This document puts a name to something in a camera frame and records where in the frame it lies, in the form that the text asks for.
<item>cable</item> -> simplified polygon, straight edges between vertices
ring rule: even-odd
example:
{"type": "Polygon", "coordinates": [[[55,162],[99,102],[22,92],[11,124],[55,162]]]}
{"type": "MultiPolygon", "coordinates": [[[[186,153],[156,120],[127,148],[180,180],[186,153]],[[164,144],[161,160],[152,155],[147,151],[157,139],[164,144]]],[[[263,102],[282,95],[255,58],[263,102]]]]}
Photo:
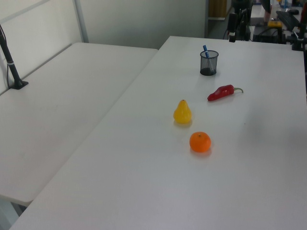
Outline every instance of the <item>cable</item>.
{"type": "Polygon", "coordinates": [[[272,28],[268,28],[268,29],[262,31],[261,33],[259,33],[258,36],[262,35],[263,33],[267,32],[268,30],[271,30],[271,29],[277,30],[276,28],[273,28],[273,27],[272,28]]]}
{"type": "MultiPolygon", "coordinates": [[[[278,30],[274,31],[273,34],[272,34],[272,36],[274,36],[274,34],[275,34],[277,31],[278,31],[278,30]]],[[[283,32],[283,31],[289,31],[289,30],[283,29],[282,32],[283,32]]]]}
{"type": "Polygon", "coordinates": [[[225,30],[225,33],[224,33],[224,36],[223,36],[223,40],[225,39],[225,34],[226,34],[226,32],[227,32],[227,29],[225,30]]]}

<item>white wall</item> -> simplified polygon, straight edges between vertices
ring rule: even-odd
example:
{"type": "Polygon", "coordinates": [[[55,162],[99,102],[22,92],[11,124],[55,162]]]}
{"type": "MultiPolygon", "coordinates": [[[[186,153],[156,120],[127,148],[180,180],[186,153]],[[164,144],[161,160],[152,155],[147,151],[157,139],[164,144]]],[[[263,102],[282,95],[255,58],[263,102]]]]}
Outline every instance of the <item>white wall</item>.
{"type": "Polygon", "coordinates": [[[226,10],[228,11],[231,8],[231,0],[227,0],[226,10]]]}
{"type": "MultiPolygon", "coordinates": [[[[5,2],[1,1],[1,7],[6,7],[5,2]]],[[[82,41],[74,0],[48,0],[0,23],[21,78],[65,47],[82,41]]],[[[0,49],[0,93],[7,88],[5,79],[6,60],[0,49]]]]}
{"type": "Polygon", "coordinates": [[[204,37],[206,0],[76,0],[90,43],[160,48],[170,35],[204,37]]]}

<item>pen holder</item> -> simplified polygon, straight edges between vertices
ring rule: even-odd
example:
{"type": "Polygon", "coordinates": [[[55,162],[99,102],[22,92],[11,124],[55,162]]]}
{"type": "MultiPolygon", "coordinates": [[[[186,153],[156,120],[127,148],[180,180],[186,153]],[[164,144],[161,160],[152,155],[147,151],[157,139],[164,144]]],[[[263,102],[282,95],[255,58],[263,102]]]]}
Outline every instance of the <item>pen holder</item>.
{"type": "Polygon", "coordinates": [[[217,57],[219,53],[208,50],[209,57],[206,57],[205,51],[201,52],[201,74],[211,76],[216,74],[217,57]]]}

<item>keyboard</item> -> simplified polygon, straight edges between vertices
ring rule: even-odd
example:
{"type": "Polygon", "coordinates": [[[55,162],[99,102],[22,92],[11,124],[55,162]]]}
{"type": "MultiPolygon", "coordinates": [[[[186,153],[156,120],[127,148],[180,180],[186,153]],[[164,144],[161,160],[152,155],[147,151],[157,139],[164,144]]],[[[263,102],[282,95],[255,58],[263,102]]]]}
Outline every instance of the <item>keyboard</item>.
{"type": "Polygon", "coordinates": [[[283,11],[276,11],[278,18],[287,27],[287,30],[292,31],[294,27],[298,26],[299,21],[292,14],[283,11]]]}

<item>yellow object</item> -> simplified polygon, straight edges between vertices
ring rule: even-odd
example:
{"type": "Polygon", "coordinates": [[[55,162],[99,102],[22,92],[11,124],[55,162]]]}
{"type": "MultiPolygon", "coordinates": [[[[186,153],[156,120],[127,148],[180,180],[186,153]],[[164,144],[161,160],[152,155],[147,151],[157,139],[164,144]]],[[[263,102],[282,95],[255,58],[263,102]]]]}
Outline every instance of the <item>yellow object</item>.
{"type": "Polygon", "coordinates": [[[181,100],[173,115],[175,121],[180,124],[189,123],[192,118],[192,112],[185,100],[181,100]]]}
{"type": "Polygon", "coordinates": [[[269,21],[268,22],[268,27],[279,27],[282,28],[283,24],[281,21],[269,21]]]}

